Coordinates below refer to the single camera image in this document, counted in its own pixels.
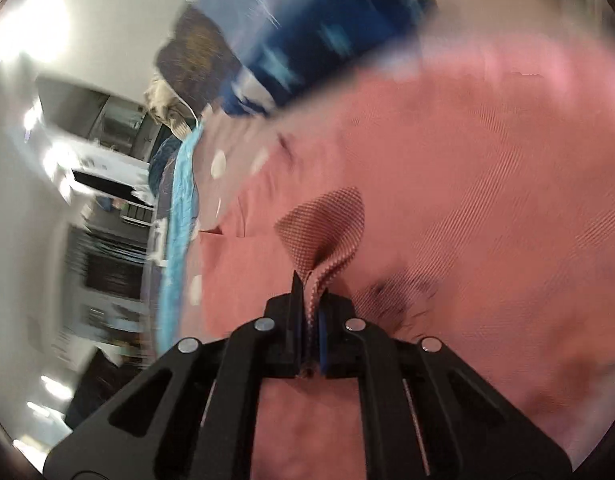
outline dark blue fabric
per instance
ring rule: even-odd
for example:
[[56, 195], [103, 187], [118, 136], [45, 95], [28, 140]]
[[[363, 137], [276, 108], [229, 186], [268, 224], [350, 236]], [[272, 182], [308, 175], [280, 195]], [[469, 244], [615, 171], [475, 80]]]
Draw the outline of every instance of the dark blue fabric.
[[180, 145], [180, 139], [175, 136], [169, 137], [161, 144], [161, 147], [158, 148], [156, 155], [151, 160], [147, 174], [147, 183], [152, 195], [158, 196], [158, 188], [161, 185], [162, 172], [165, 169], [165, 165], [170, 160], [172, 154], [180, 148]]
[[[244, 65], [282, 107], [348, 63], [407, 34], [431, 6], [433, 0], [313, 0], [294, 16], [284, 16], [287, 25], [264, 38]], [[238, 78], [223, 85], [223, 109], [229, 115], [266, 112], [237, 93]]]

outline light blue towel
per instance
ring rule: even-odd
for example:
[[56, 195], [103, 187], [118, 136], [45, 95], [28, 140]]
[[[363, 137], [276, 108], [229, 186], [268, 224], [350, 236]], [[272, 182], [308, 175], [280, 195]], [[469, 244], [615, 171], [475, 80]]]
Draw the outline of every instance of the light blue towel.
[[191, 159], [202, 133], [203, 123], [185, 138], [176, 156], [167, 232], [167, 266], [161, 280], [156, 313], [156, 351], [159, 355], [167, 352], [177, 338], [180, 293], [185, 275], [185, 256], [193, 228], [196, 197]]

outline triangular cutout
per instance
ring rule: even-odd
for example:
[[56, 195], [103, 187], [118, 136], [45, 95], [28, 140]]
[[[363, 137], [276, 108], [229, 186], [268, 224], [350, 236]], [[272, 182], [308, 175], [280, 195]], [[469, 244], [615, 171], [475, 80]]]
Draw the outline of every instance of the triangular cutout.
[[110, 424], [134, 436], [145, 436], [172, 372], [161, 370], [110, 415]]

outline white wall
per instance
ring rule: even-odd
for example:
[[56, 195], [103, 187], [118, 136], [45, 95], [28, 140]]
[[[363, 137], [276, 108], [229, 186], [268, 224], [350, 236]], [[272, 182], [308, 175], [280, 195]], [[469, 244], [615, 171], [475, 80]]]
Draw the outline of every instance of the white wall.
[[156, 52], [185, 0], [63, 1], [68, 45], [41, 70], [142, 103]]

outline silver screw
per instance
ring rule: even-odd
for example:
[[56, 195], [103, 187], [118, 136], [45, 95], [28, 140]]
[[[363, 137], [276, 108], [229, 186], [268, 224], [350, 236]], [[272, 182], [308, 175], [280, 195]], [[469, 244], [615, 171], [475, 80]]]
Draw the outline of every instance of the silver screw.
[[191, 354], [198, 349], [198, 341], [193, 337], [186, 337], [178, 343], [178, 351], [183, 354]]
[[360, 332], [366, 326], [367, 324], [365, 321], [359, 319], [358, 317], [350, 317], [350, 319], [345, 322], [345, 328], [350, 332]]
[[274, 323], [274, 320], [271, 319], [271, 317], [259, 317], [254, 322], [254, 328], [259, 332], [269, 332], [274, 328], [274, 325], [276, 325], [276, 323]]
[[441, 350], [441, 348], [443, 348], [443, 343], [441, 343], [435, 337], [426, 337], [425, 339], [423, 339], [423, 341], [421, 341], [421, 347], [423, 347], [423, 350], [425, 350], [426, 352], [434, 353], [438, 352], [439, 350]]

